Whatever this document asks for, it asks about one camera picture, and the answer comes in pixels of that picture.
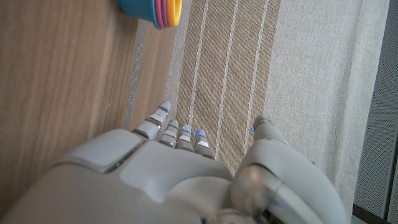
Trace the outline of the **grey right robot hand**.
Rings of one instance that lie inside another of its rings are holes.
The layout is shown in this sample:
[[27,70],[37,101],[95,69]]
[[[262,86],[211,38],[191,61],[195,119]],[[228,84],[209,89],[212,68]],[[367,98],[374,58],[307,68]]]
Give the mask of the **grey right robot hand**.
[[235,174],[204,130],[168,120],[163,102],[133,131],[114,129],[60,158],[2,223],[347,223],[328,177],[270,117]]

